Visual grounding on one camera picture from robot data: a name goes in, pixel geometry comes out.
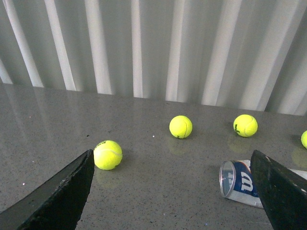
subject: can lid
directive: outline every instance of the can lid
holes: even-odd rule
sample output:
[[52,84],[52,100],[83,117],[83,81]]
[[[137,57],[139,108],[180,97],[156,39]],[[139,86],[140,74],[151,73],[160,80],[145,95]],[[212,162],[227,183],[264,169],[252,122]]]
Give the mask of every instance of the can lid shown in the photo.
[[228,198],[235,187],[236,169],[231,161],[224,161],[220,167],[220,189],[222,197]]

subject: tennis ball logo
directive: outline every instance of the tennis ball logo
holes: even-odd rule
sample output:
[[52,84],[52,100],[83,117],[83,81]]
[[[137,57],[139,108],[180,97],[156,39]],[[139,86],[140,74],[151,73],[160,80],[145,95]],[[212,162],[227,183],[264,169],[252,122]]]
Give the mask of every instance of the tennis ball logo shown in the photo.
[[178,139],[186,138],[192,132],[192,122],[186,116],[175,116],[169,123],[169,131]]
[[95,165],[102,170],[114,169],[122,158],[121,147],[112,140],[102,141],[94,149]]
[[253,136],[257,132],[257,129],[258,123],[251,115],[240,115],[234,121],[234,130],[242,137],[247,138]]

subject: tennis ball seam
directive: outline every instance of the tennis ball seam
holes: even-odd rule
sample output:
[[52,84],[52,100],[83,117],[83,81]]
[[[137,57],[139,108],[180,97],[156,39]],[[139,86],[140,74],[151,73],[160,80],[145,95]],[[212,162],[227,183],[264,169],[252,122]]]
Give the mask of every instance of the tennis ball seam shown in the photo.
[[247,136],[247,137],[250,137],[250,135],[248,135],[247,133],[246,133],[246,129],[250,126],[250,124],[254,121],[254,118],[252,117],[252,116],[250,116],[250,118],[251,118],[251,121],[244,127],[244,134],[245,134],[245,136]]
[[184,132],[183,138],[186,138],[188,131],[188,124],[186,122],[184,122],[184,124],[186,124],[186,131]]
[[117,153],[117,152],[115,152],[114,150],[112,150],[112,149],[102,149],[101,151],[111,151],[112,153],[114,153],[115,155],[117,155],[117,156],[119,156],[119,157],[121,157],[123,154],[122,153]]

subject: gray speckled countertop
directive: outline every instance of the gray speckled countertop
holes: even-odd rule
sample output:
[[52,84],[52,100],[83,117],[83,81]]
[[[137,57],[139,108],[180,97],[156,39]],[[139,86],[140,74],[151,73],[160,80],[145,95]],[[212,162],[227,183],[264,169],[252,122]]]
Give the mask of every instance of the gray speckled countertop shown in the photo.
[[[307,171],[305,116],[5,84],[0,105],[0,212],[100,141],[121,145],[116,169],[95,169],[78,230],[269,230],[263,209],[222,198],[221,163],[257,149]],[[259,124],[251,138],[232,128],[243,113]],[[169,132],[177,115],[193,122],[187,139]]]

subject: curtain fold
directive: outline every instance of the curtain fold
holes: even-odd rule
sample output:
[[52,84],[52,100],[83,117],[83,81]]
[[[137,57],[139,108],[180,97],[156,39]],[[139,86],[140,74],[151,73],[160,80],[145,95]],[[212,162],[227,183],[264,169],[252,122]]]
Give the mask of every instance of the curtain fold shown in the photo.
[[2,83],[307,114],[307,0],[2,0]]

